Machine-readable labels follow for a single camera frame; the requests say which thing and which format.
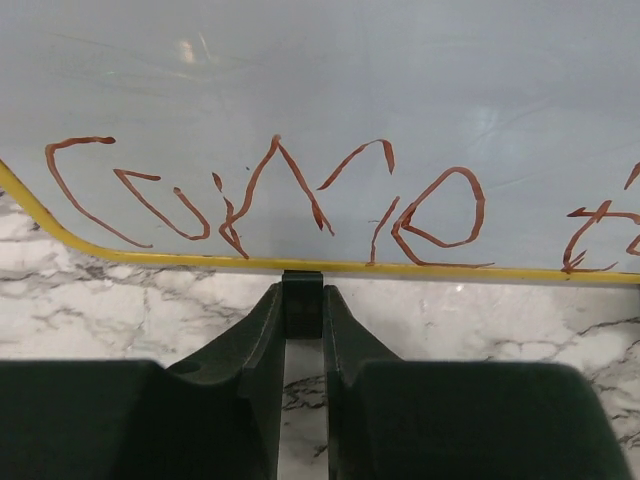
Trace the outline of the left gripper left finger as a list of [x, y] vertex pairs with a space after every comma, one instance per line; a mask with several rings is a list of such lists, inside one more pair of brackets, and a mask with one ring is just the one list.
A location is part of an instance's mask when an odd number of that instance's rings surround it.
[[1, 365], [5, 479], [273, 479], [282, 288], [185, 359]]

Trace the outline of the yellow framed whiteboard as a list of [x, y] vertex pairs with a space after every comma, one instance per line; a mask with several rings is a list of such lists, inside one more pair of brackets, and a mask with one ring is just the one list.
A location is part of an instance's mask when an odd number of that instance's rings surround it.
[[129, 263], [639, 280], [635, 1], [5, 1], [1, 185]]

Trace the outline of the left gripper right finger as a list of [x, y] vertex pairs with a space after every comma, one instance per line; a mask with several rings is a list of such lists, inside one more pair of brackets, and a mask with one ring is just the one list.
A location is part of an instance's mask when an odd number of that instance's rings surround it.
[[567, 365], [409, 361], [324, 290], [333, 479], [628, 479], [601, 403]]

